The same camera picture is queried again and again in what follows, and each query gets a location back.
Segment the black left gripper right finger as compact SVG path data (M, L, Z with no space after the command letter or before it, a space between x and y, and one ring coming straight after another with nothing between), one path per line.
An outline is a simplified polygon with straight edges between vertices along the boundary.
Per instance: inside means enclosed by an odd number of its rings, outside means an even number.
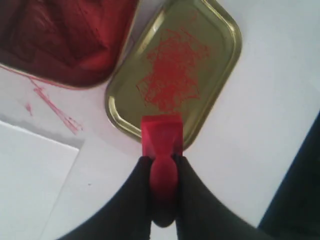
M178 170L176 229L179 240L255 240L256 229L224 206L203 184L186 157Z

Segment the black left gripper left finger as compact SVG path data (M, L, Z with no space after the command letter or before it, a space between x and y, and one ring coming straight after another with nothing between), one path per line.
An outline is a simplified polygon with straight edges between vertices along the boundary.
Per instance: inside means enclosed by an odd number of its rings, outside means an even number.
M149 177L153 161L138 159L132 173L96 214L61 240L149 240L151 213Z

